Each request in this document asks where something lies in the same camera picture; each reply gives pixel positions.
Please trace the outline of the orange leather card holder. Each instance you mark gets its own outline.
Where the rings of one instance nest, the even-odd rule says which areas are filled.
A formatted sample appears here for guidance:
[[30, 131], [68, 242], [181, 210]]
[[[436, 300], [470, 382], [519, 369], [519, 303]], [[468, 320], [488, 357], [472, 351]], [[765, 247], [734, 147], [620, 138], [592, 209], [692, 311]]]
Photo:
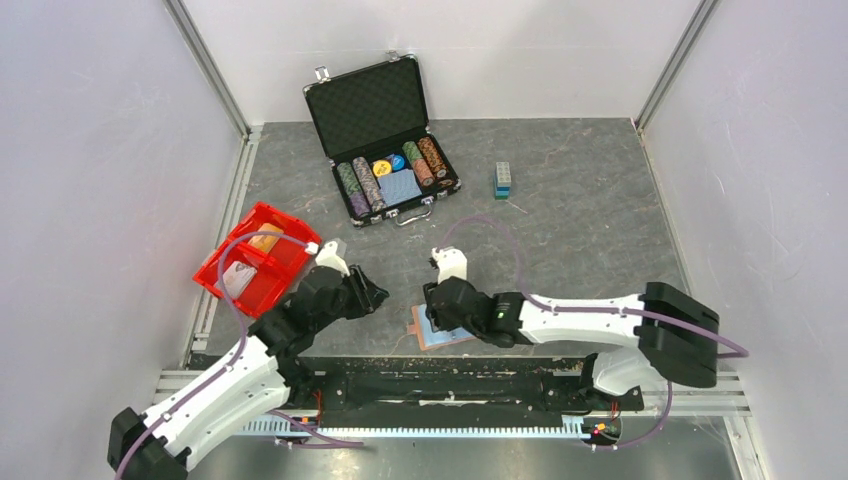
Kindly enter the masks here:
[[416, 338], [421, 351], [435, 350], [474, 339], [471, 333], [462, 328], [437, 331], [426, 314], [424, 304], [412, 307], [411, 313], [413, 321], [407, 326], [407, 332]]

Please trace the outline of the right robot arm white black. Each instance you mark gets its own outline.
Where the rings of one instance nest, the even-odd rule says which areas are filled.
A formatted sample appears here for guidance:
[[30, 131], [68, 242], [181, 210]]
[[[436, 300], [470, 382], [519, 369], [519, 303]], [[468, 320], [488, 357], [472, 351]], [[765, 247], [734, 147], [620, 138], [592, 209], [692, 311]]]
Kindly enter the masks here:
[[565, 300], [519, 292], [493, 296], [451, 277], [423, 287], [435, 330], [460, 328], [500, 348], [555, 342], [609, 346], [584, 361], [580, 400], [602, 408], [644, 382], [693, 387], [717, 383], [719, 315], [663, 282], [610, 299]]

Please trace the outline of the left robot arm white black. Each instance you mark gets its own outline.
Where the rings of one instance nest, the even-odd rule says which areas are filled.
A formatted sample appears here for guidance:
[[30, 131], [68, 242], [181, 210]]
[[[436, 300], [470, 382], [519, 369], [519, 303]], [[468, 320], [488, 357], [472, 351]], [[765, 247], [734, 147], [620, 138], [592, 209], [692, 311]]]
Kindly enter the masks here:
[[212, 367], [142, 413], [112, 420], [107, 461], [118, 479], [184, 479], [225, 439], [285, 404], [306, 405], [314, 373], [299, 356], [339, 319], [375, 312], [388, 298], [357, 265], [313, 268]]

